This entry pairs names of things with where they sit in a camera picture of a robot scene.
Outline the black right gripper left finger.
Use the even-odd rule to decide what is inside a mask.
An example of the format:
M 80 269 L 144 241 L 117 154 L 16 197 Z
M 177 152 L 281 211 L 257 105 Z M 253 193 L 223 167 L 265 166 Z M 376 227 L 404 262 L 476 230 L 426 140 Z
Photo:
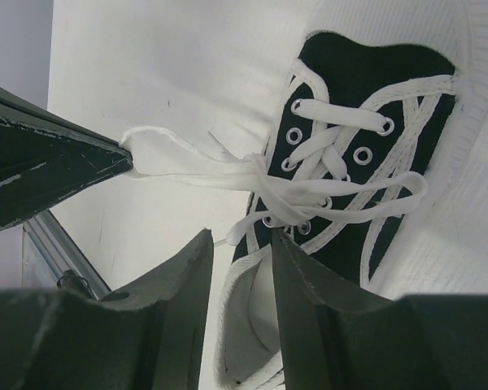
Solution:
M 214 243 L 204 229 L 99 301 L 0 290 L 0 389 L 196 389 Z

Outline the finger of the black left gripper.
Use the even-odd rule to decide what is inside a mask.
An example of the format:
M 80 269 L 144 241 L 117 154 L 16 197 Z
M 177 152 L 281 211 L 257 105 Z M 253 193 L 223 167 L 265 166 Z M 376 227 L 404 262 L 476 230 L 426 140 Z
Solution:
M 0 87 L 0 231 L 132 169 L 117 142 Z

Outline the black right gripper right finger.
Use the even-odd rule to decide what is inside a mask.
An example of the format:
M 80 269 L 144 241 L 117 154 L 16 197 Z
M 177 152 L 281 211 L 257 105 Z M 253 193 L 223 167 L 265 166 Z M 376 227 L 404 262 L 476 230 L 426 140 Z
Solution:
M 392 301 L 281 230 L 272 234 L 272 273 L 288 389 L 488 389 L 488 295 Z

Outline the black white canvas sneaker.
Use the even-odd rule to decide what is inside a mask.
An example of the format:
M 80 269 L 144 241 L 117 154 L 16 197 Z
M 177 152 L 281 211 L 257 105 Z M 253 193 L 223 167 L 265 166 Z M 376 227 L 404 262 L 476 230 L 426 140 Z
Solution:
M 451 181 L 488 111 L 488 1 L 324 1 L 316 9 L 261 153 L 269 175 L 296 180 L 304 168 L 288 171 L 282 163 L 328 127 L 295 115 L 295 100 L 358 108 L 389 85 L 440 75 L 456 76 L 455 95 L 439 98 L 409 153 L 394 165 L 426 179 L 428 192 L 414 211 L 357 224 L 314 217 L 301 227 L 273 227 L 261 219 L 234 245 L 220 299 L 214 364 L 219 388 L 285 387 L 272 280 L 273 229 L 283 230 L 306 254 L 353 284 L 377 286 Z M 345 131 L 335 144 L 357 184 L 389 176 L 380 170 L 382 161 L 403 140 L 403 103 L 378 111 L 394 121 L 391 135 Z M 332 207 L 368 209 L 409 194 L 405 188 L 351 194 L 333 198 Z

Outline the white shoelace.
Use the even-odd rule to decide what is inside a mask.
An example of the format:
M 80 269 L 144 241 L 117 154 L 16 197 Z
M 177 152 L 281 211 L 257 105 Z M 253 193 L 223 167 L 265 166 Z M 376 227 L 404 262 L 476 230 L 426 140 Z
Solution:
M 187 162 L 200 163 L 206 171 L 203 175 L 167 174 L 165 179 L 257 194 L 267 209 L 254 211 L 236 223 L 224 239 L 228 245 L 236 245 L 251 225 L 261 219 L 269 219 L 275 228 L 301 227 L 314 217 L 333 223 L 365 223 L 376 218 L 405 215 L 419 206 L 428 192 L 426 179 L 414 171 L 400 171 L 394 165 L 401 156 L 409 153 L 411 145 L 431 118 L 439 98 L 443 94 L 455 95 L 456 82 L 456 76 L 452 75 L 404 81 L 375 92 L 358 108 L 337 106 L 318 99 L 295 100 L 291 106 L 295 115 L 328 126 L 298 145 L 282 163 L 288 171 L 304 168 L 296 180 L 269 175 L 265 157 L 261 154 L 248 154 L 239 159 L 225 152 L 224 158 L 216 159 L 166 128 L 131 128 L 120 138 L 119 145 L 127 149 L 137 134 L 154 132 L 172 150 L 180 152 Z M 389 176 L 383 178 L 378 175 L 365 184 L 352 182 L 345 160 L 335 148 L 336 142 L 343 139 L 345 131 L 351 135 L 360 130 L 380 137 L 391 135 L 395 129 L 394 121 L 378 110 L 395 101 L 403 103 L 403 140 L 396 142 L 382 161 L 380 170 L 389 172 Z M 395 188 L 406 189 L 410 194 L 404 198 L 392 197 L 368 209 L 335 210 L 332 207 L 335 197 Z

